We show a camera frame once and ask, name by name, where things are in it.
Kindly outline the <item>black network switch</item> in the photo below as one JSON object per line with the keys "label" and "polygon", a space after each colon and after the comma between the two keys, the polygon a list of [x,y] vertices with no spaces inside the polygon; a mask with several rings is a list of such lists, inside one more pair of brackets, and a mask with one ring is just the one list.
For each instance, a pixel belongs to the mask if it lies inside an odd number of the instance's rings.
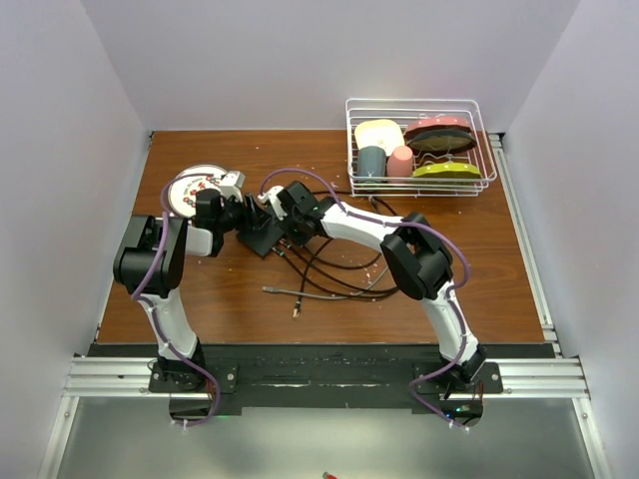
{"label": "black network switch", "polygon": [[236,239],[259,258],[264,259],[284,235],[276,223],[268,220],[260,227],[238,232]]}

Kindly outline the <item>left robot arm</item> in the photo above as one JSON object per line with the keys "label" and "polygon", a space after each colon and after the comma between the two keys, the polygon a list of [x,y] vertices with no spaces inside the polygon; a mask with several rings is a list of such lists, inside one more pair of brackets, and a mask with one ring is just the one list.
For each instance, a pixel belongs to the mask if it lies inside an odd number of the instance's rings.
{"label": "left robot arm", "polygon": [[145,310],[158,341],[153,372],[165,384],[191,392],[215,387],[207,376],[202,345],[189,325],[179,291],[185,257],[215,257],[224,236],[265,257],[282,238],[277,218],[260,208],[254,197],[224,197],[205,189],[196,193],[195,212],[184,219],[163,214],[131,216],[117,250],[113,274]]}

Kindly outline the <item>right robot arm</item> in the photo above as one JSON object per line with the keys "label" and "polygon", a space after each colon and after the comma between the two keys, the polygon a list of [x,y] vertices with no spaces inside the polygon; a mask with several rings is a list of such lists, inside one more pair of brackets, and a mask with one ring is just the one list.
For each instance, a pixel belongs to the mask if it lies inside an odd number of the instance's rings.
{"label": "right robot arm", "polygon": [[318,200],[300,182],[271,188],[266,202],[296,232],[348,240],[381,253],[395,286],[421,304],[435,331],[447,385],[465,392],[479,381],[486,353],[456,296],[469,280],[469,264],[423,215],[374,214],[348,205],[335,193]]}

